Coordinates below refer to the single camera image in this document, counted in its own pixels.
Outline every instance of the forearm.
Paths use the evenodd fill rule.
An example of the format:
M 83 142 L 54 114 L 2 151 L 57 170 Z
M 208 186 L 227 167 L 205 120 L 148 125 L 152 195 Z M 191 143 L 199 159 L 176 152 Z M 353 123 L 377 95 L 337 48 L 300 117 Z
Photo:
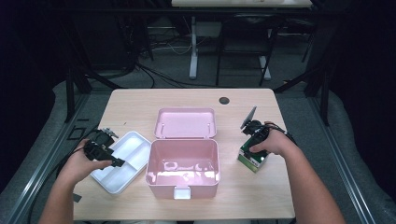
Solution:
M 40 224 L 73 223 L 74 185 L 57 179 L 47 199 Z
M 299 223 L 345 223 L 323 182 L 304 153 L 290 144 L 283 155 L 287 164 L 296 218 Z

